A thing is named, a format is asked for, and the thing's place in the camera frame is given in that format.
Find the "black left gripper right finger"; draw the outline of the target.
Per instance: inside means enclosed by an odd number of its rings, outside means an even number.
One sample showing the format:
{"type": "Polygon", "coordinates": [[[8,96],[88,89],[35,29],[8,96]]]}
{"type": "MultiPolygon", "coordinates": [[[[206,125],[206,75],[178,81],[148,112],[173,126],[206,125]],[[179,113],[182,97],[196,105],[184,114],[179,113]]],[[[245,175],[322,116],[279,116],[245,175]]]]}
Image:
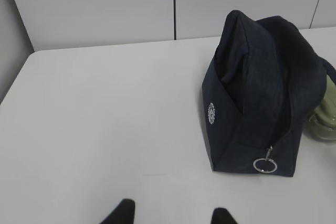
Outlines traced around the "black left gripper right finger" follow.
{"type": "Polygon", "coordinates": [[[215,208],[213,211],[213,224],[236,224],[236,220],[225,208],[215,208]]]}

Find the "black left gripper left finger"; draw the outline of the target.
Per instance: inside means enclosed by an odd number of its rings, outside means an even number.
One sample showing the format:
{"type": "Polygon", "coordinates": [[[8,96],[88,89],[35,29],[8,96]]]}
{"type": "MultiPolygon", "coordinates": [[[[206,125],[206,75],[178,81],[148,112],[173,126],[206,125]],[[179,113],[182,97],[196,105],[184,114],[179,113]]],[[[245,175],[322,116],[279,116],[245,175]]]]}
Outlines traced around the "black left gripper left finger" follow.
{"type": "Polygon", "coordinates": [[[122,199],[101,224],[134,224],[135,202],[132,199],[122,199]]]}

